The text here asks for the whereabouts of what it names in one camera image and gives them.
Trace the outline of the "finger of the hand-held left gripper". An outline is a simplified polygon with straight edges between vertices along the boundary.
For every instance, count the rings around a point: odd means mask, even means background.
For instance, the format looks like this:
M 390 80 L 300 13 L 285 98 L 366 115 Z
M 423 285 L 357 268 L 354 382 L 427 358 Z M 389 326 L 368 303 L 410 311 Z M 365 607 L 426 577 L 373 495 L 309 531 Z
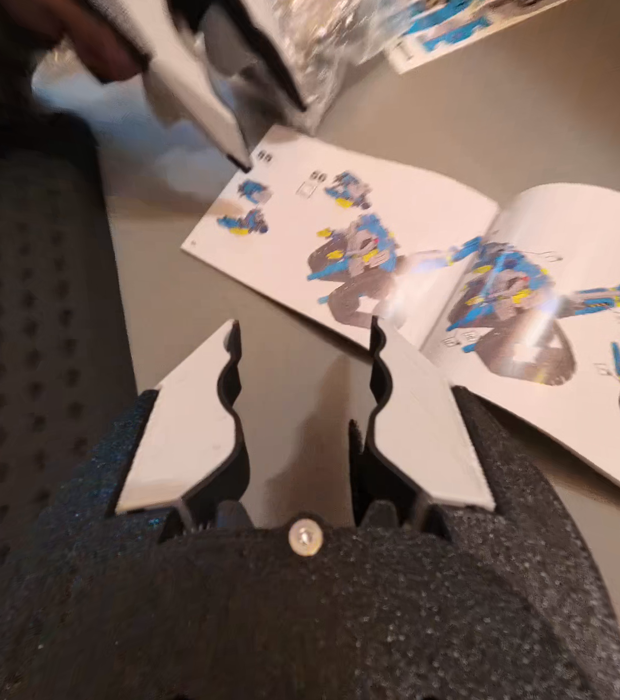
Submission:
M 251 53 L 268 69 L 278 88 L 302 113 L 308 105 L 284 45 L 281 27 L 271 1 L 202 1 L 200 21 L 212 7 L 226 14 Z
M 185 46 L 167 1 L 124 1 L 130 35 L 148 56 L 149 74 L 240 169 L 250 171 L 250 151 L 234 112 L 210 80 L 203 60 Z

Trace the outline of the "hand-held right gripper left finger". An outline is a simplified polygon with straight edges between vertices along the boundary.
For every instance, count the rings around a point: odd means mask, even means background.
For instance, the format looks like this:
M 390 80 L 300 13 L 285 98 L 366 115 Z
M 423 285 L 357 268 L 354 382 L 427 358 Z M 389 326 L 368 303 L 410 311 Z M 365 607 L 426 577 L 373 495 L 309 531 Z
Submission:
M 130 458 L 114 513 L 174 510 L 185 530 L 213 524 L 238 503 L 250 458 L 235 401 L 241 327 L 223 323 L 155 387 L 153 406 Z

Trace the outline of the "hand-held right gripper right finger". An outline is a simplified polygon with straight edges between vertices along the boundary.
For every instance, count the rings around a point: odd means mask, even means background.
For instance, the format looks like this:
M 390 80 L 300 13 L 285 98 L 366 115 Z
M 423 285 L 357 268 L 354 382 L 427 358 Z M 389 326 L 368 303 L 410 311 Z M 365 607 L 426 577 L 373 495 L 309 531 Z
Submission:
M 389 322 L 371 320 L 375 399 L 360 440 L 360 517 L 389 501 L 399 523 L 422 497 L 495 512 L 496 502 L 445 374 Z

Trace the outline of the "clear bubble wrap bag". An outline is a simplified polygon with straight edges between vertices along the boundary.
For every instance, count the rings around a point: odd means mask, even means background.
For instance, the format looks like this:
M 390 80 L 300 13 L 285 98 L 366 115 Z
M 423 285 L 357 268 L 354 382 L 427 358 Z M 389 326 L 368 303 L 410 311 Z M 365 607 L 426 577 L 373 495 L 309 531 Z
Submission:
M 314 135 L 344 78 L 379 55 L 409 24 L 408 1 L 273 1 L 281 46 L 305 99 L 285 99 L 285 121 Z

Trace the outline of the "blue sticker sheet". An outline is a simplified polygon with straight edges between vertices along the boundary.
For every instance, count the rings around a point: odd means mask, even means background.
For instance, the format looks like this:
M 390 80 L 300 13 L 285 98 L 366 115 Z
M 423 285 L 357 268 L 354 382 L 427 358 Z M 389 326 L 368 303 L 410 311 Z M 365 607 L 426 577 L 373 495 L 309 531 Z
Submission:
M 398 74 L 425 65 L 562 1 L 411 1 L 406 27 L 385 50 Z

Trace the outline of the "small blue leaflet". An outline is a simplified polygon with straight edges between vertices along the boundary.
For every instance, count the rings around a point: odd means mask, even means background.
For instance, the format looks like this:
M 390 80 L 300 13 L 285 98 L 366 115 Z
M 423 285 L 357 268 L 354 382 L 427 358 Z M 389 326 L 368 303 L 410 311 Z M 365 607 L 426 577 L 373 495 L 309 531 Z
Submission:
M 620 487 L 620 192 L 549 183 L 500 209 L 272 127 L 181 250 L 360 346 L 386 320 Z

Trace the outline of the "person's left hand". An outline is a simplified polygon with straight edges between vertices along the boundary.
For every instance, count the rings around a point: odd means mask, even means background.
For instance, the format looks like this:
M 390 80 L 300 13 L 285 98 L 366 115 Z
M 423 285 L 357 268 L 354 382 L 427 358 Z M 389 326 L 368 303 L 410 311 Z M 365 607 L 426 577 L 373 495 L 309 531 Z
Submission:
M 39 46 L 53 48 L 68 40 L 102 83 L 128 81 L 145 67 L 135 50 L 81 1 L 0 1 L 0 7 Z

